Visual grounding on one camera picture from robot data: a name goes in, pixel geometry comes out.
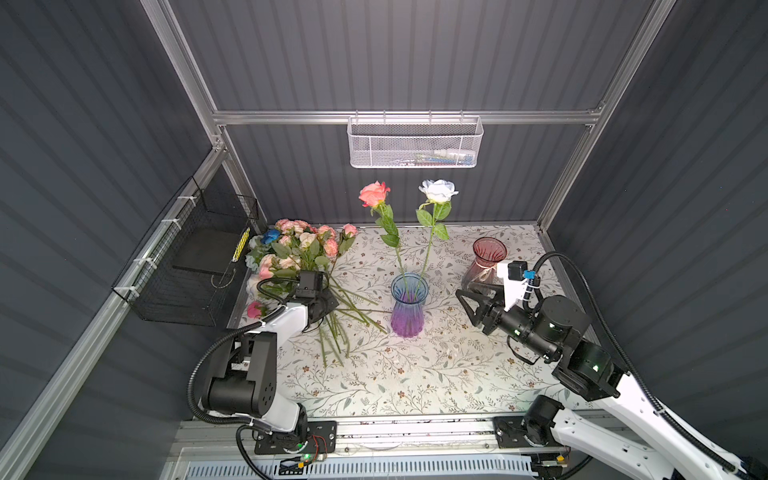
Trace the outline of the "red glass vase with ribbon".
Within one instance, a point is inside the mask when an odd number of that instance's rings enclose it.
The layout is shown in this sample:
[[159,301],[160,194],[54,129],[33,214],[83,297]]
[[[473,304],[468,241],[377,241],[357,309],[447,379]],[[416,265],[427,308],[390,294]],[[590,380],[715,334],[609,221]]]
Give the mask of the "red glass vase with ribbon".
[[481,237],[472,245],[474,261],[461,280],[461,288],[467,290],[472,282],[493,283],[497,265],[506,259],[506,246],[493,237]]

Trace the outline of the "blue purple glass vase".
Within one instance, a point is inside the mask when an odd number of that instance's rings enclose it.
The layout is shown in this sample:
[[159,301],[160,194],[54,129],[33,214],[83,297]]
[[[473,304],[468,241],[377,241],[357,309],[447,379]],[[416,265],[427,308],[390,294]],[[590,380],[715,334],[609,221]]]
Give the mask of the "blue purple glass vase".
[[429,295],[427,280],[416,273],[397,276],[391,283],[394,300],[390,325],[403,338],[417,337],[424,329],[424,306]]

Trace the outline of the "pink red rose stem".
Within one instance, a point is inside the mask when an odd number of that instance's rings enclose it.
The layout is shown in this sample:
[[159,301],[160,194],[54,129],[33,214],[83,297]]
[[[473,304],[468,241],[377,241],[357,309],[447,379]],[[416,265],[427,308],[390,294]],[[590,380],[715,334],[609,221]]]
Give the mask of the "pink red rose stem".
[[376,225],[383,230],[380,238],[385,245],[394,250],[399,273],[404,275],[406,270],[401,256],[399,229],[394,221],[393,209],[387,203],[390,191],[385,182],[375,181],[362,188],[359,192],[359,200],[365,208],[370,210],[371,215],[378,216]]

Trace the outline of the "white rose stem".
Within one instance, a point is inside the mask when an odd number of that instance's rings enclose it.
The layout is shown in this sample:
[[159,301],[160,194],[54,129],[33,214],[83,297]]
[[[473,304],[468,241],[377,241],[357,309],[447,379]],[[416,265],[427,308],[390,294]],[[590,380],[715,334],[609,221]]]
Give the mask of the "white rose stem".
[[458,194],[453,182],[439,180],[424,180],[419,186],[426,201],[416,210],[419,224],[429,230],[428,243],[419,277],[423,278],[429,264],[434,239],[449,240],[450,236],[445,224],[452,211],[452,199]]

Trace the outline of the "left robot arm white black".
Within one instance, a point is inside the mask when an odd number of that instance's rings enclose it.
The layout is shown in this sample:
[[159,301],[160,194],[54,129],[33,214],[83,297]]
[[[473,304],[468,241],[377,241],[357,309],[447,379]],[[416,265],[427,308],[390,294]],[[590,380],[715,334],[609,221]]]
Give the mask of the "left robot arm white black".
[[251,325],[232,330],[204,353],[187,384],[193,415],[215,425],[238,424],[297,451],[307,442],[306,409],[278,391],[277,356],[291,338],[320,324],[338,307],[324,272],[301,271],[277,277],[291,285],[277,308]]

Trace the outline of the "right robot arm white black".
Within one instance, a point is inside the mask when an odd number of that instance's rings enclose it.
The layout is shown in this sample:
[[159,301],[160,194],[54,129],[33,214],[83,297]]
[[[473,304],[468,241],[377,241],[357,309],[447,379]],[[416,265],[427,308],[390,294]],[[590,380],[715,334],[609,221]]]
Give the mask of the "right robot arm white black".
[[473,284],[456,297],[470,322],[497,330],[547,363],[566,389],[621,421],[637,441],[593,424],[561,402],[538,396],[521,427],[534,446],[556,442],[581,451],[633,479],[764,479],[766,464],[707,439],[671,409],[652,403],[637,377],[585,338],[590,318],[568,298],[544,298],[527,312],[509,303],[500,285]]

